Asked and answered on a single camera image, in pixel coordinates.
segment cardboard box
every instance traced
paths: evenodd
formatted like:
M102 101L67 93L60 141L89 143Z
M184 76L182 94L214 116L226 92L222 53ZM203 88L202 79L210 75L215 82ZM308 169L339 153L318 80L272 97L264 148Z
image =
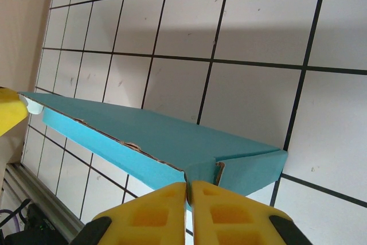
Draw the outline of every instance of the cardboard box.
M276 181L287 159L277 147L152 111L20 94L45 107L46 125L153 189L203 180L248 195Z

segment yellow object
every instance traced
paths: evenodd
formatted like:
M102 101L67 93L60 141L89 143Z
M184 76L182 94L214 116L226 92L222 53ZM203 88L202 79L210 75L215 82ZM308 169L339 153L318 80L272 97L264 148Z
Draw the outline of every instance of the yellow object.
M204 181L192 183L192 208L195 245L285 245L269 216L292 220L278 209Z
M98 245L185 245L185 215L186 183L171 184L97 215L112 219Z
M19 100L18 94L0 87L0 136L19 124L27 115L27 107Z

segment beige wall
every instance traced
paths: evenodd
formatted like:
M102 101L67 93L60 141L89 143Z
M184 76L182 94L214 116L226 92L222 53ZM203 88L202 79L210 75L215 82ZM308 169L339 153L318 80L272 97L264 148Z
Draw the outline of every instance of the beige wall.
M0 86L34 87L50 0L0 0ZM26 121L0 137L0 186L5 165L21 155Z

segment cardboard edge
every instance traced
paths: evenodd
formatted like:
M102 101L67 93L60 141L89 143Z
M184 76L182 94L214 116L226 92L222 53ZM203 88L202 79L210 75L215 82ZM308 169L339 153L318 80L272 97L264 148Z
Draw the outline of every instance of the cardboard edge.
M222 174L223 174L223 170L224 170L224 167L225 167L225 163L223 162L216 162L216 166L218 166L218 172L217 172L217 175L214 176L214 184L215 186L219 186L219 182L220 182L220 179L222 177Z
M30 99L29 97L27 97L26 95L24 95L24 94L22 94L22 93L19 93L19 94L20 94L20 95L22 95L22 96L24 96L25 98ZM172 164L170 164L170 163L168 163L168 162L165 162L165 161L163 161L163 160L159 160L158 158L155 158L154 156L152 156L152 155L150 155L150 154L148 154L148 153L144 152L144 151L143 151L143 150L142 150L138 145L136 145L136 144L134 144L134 143L132 143L132 142L124 142L124 141L120 141L120 140L116 139L115 137L112 137L112 136L108 135L107 133L104 133L104 132L102 132L102 131L100 131L100 130L98 130L98 129L96 129L96 128L92 127L92 126L90 126L90 125L89 125L85 120L83 120L83 119L78 119L78 118L71 117L71 116L69 116L69 115L67 115L67 114L62 113L61 111L55 110L54 108L51 108L51 107L49 107L48 105L46 105L46 104L43 104L43 103L39 102L38 100L35 100L35 99L30 99L30 100L32 100L32 101L34 101L34 102L36 102L36 103L38 103L38 104L42 105L43 107L48 108L48 109L50 109L50 110L52 110L52 111L54 111L54 112L57 112L57 113L61 114L62 116L66 116L66 117L68 117L69 119L72 119L72 120L74 120L74 121L75 121L75 122L77 122L77 123L80 123L80 124L82 124L82 125L84 125L84 126L86 126L86 127L89 127L90 129L93 129L94 131L96 131L96 132L100 133L101 135L106 136L106 137L108 137L109 139L112 139L112 140L116 141L117 143L119 143L119 144L121 144L121 145L123 145L123 146L126 146L126 147L128 147L128 148L130 148L130 149L132 149L132 150L135 150L135 151L137 151L138 153L141 153L141 154L143 154L143 155L145 155L145 156L147 156L147 157L149 157L149 158L151 158L151 159L153 159L153 160L155 160L155 161L157 161L157 162L160 162L160 163L162 163L162 164L165 164L165 165L167 165L167 166L170 166L171 168L173 168L173 169L175 169L175 170L178 170L179 172L184 172L184 173L185 173L185 171L184 171L183 169L180 169L180 168L178 168L178 167L176 167L176 166L174 166L174 165L172 165Z
M223 174L219 186L225 187L241 195L247 196L279 179L280 174L287 161L288 152L277 150L266 154L259 154L244 157L242 160L230 159L225 167L229 169L228 173ZM240 161L246 160L246 164L240 164ZM232 169L234 166L242 168L241 170Z

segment grid backdrop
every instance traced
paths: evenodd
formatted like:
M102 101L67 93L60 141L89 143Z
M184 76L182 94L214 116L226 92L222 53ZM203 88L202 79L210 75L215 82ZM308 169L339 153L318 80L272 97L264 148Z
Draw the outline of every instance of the grid backdrop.
M314 244L366 244L365 0L52 0L35 91L290 153L250 195ZM31 116L22 163L84 223L151 191ZM187 217L187 244L192 222Z

